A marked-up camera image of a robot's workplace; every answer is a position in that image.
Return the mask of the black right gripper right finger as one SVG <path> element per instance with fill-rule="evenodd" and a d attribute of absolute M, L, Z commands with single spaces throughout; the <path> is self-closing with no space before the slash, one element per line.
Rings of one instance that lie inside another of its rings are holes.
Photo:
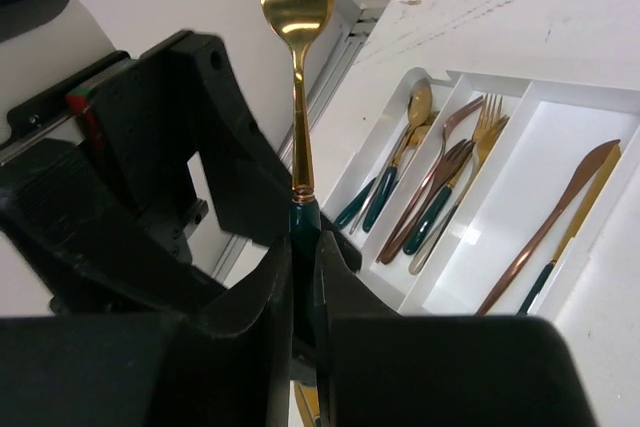
<path fill-rule="evenodd" d="M 380 329 L 397 315 L 348 268 L 329 231 L 316 249 L 313 297 L 322 424 L 373 426 L 388 359 Z"/>

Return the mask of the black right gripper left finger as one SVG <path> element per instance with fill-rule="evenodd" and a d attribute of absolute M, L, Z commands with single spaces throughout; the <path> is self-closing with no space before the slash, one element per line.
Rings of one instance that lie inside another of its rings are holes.
<path fill-rule="evenodd" d="M 293 297 L 282 236 L 244 279 L 176 323 L 146 425 L 287 425 Z"/>

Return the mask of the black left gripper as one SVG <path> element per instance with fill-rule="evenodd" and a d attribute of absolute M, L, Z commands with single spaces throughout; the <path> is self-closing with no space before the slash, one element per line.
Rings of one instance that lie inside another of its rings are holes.
<path fill-rule="evenodd" d="M 291 177 L 240 91 L 223 40 L 181 31 L 116 52 L 10 115 L 1 227 L 58 314 L 200 315 L 225 292 L 193 265 L 187 229 L 207 214 L 270 247 L 288 232 Z"/>

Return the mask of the gold knife green handle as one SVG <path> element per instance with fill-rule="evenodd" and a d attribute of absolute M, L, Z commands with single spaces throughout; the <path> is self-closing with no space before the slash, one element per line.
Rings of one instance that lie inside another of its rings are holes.
<path fill-rule="evenodd" d="M 294 382 L 293 389 L 303 425 L 305 427 L 320 427 L 321 415 L 317 388 Z"/>
<path fill-rule="evenodd" d="M 564 250 L 566 249 L 570 240 L 572 240 L 582 224 L 584 223 L 586 216 L 591 211 L 596 199 L 598 198 L 600 192 L 608 181 L 611 173 L 613 172 L 616 164 L 618 163 L 621 157 L 621 148 L 619 145 L 613 147 L 607 156 L 606 160 L 602 164 L 602 166 L 598 169 L 598 172 L 594 176 L 594 179 L 587 190 L 582 202 L 577 208 L 571 222 L 569 223 L 561 241 L 559 242 L 556 251 L 552 257 L 552 259 L 545 265 L 533 284 L 531 290 L 525 297 L 523 303 L 518 309 L 518 315 L 528 315 L 531 309 L 532 304 L 538 298 L 540 292 L 542 291 L 545 283 L 547 282 L 549 276 L 554 270 L 557 261 L 560 259 Z"/>

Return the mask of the gold spoon green handle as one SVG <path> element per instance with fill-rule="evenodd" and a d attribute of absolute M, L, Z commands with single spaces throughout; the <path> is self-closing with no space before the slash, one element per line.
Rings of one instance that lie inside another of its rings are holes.
<path fill-rule="evenodd" d="M 397 185 L 399 181 L 398 171 L 405 151 L 411 148 L 416 150 L 421 145 L 432 123 L 433 120 L 428 120 L 418 127 L 407 127 L 406 132 L 399 138 L 398 145 L 393 149 L 391 159 L 386 162 L 383 173 L 380 176 L 380 183 L 373 191 L 370 205 L 362 222 L 362 230 L 364 232 L 371 231 Z"/>

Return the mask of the rose gold knife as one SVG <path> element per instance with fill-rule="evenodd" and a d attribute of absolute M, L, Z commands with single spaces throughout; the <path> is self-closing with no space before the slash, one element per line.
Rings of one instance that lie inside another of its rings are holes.
<path fill-rule="evenodd" d="M 597 170 L 604 164 L 609 154 L 614 151 L 619 144 L 619 139 L 607 141 L 595 147 L 582 159 L 551 213 L 547 216 L 545 221 L 525 244 L 514 260 L 509 264 L 508 268 L 501 275 L 476 311 L 475 316 L 486 315 L 491 310 L 500 297 L 510 287 L 518 274 L 523 270 L 540 242 L 544 239 L 561 214 L 585 187 L 587 182 L 595 175 Z"/>

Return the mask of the silver spoon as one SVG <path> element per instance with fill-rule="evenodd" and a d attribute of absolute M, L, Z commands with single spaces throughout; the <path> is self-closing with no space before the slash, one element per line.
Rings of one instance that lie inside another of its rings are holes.
<path fill-rule="evenodd" d="M 389 152 L 381 171 L 376 174 L 339 213 L 339 228 L 349 226 L 349 234 L 358 227 L 369 232 L 396 187 L 399 167 L 407 149 L 417 151 L 435 122 L 438 112 L 429 114 L 422 124 L 408 123 Z"/>

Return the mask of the gold fork green handle pile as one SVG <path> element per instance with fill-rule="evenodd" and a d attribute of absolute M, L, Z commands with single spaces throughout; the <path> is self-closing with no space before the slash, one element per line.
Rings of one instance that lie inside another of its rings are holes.
<path fill-rule="evenodd" d="M 476 177 L 478 176 L 482 166 L 486 162 L 489 157 L 493 147 L 495 146 L 497 140 L 499 139 L 503 129 L 509 121 L 509 117 L 507 115 L 502 116 L 480 139 L 480 141 L 476 144 L 473 150 L 473 168 L 472 172 L 465 184 L 464 189 L 461 191 L 460 195 L 457 197 L 455 204 L 451 207 L 446 217 L 446 221 L 450 221 L 452 217 L 455 215 L 458 207 L 466 197 L 467 192 L 473 185 Z"/>

